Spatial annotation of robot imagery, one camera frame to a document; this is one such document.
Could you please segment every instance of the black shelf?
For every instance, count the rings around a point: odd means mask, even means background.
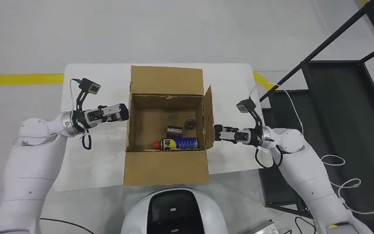
[[[336,154],[346,160],[344,166],[327,168],[331,181],[342,184],[352,178],[362,180],[359,188],[342,190],[341,193],[352,209],[361,212],[374,210],[374,147],[371,146],[374,142],[374,84],[365,66],[365,62],[374,57],[374,51],[361,60],[312,59],[364,15],[374,23],[374,1],[365,4],[277,83],[282,85],[302,70],[309,89],[289,91],[289,94],[303,122],[304,136],[320,157]],[[260,101],[269,98],[271,104],[271,109],[264,110],[265,123],[300,130],[288,97],[283,91],[275,91],[278,86],[260,98]],[[300,212],[299,215],[306,216],[300,197],[292,194],[293,190],[285,181],[277,180],[277,185],[271,184],[272,178],[279,175],[279,171],[260,170],[265,205],[295,214],[295,211],[280,207],[292,203],[293,199],[298,205],[296,214]],[[354,215],[374,230],[374,215]]]

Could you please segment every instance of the box flap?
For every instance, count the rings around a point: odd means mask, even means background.
[[[204,122],[205,122],[205,148],[213,147],[214,143],[214,119],[211,86],[204,96]]]
[[[132,66],[131,93],[204,95],[203,70]]]
[[[206,151],[127,152],[124,185],[208,183]]]

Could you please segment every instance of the label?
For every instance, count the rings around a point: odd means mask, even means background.
[[[175,149],[184,150],[184,149],[197,149],[197,148],[198,148],[198,140],[194,137],[162,140],[163,150],[175,150]]]

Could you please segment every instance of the yellow floor line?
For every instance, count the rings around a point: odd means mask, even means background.
[[[257,72],[253,72],[255,81],[266,90],[270,90],[273,85],[265,77]],[[9,74],[0,75],[0,86],[5,85],[42,85],[42,84],[62,84],[64,74]]]
[[[0,75],[0,86],[62,84],[64,74],[9,74]]]
[[[255,72],[255,71],[253,72],[253,76],[255,78],[256,83],[261,85],[267,91],[269,91],[274,86],[274,85],[268,83],[268,82],[270,82],[270,81],[268,81],[268,79],[266,79],[265,77],[263,77],[262,75],[260,75],[259,73]]]

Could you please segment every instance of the red can cap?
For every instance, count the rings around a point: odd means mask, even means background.
[[[160,142],[153,142],[153,149],[160,150],[161,149],[161,143]]]

